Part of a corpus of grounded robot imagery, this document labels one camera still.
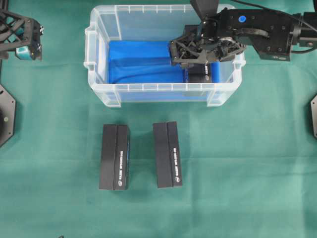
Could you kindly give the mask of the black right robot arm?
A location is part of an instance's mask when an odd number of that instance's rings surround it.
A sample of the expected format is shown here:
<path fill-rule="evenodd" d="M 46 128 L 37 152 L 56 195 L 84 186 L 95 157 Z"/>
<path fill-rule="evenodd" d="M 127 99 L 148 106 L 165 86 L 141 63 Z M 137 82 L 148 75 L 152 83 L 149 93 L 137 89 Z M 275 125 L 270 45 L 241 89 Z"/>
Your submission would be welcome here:
<path fill-rule="evenodd" d="M 271 9 L 228 9 L 200 14 L 201 23 L 186 25 L 170 41 L 172 65 L 232 61 L 251 46 L 262 60 L 290 61 L 294 46 L 306 54 L 317 48 L 317 14 L 288 14 Z"/>

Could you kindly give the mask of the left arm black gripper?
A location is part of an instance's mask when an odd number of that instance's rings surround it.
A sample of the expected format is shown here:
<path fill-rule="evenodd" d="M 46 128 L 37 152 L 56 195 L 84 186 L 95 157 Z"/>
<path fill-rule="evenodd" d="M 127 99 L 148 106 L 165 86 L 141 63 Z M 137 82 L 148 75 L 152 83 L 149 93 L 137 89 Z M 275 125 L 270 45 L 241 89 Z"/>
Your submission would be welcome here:
<path fill-rule="evenodd" d="M 6 60 L 14 52 L 19 60 L 41 60 L 42 24 L 33 18 L 7 10 L 0 11 L 0 58 Z"/>

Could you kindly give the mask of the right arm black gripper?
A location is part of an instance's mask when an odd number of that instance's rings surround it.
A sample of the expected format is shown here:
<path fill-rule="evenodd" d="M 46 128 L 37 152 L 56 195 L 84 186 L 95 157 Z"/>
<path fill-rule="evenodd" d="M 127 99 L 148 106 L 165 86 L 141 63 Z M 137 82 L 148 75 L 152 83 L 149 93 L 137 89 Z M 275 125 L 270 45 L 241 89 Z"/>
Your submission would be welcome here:
<path fill-rule="evenodd" d="M 232 61 L 247 46 L 262 60 L 289 61 L 293 29 L 293 20 L 276 11 L 225 8 L 200 24 L 185 25 L 183 34 L 170 41 L 171 63 L 191 68 Z"/>

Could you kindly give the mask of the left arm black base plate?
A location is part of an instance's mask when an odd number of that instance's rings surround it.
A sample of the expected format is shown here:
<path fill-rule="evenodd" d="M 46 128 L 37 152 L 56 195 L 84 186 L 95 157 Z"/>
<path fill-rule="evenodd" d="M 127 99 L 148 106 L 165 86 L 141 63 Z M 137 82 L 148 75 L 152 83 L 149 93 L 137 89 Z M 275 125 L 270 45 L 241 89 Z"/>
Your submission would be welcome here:
<path fill-rule="evenodd" d="M 14 135 L 16 101 L 0 86 L 0 146 Z"/>

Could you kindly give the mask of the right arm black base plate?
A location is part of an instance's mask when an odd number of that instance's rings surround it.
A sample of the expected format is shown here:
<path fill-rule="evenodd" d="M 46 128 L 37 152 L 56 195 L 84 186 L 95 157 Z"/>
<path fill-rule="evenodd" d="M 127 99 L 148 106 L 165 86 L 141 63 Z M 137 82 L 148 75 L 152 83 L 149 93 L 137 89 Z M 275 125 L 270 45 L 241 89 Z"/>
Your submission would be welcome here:
<path fill-rule="evenodd" d="M 311 100 L 311 115 L 314 138 L 317 139 L 317 95 Z"/>

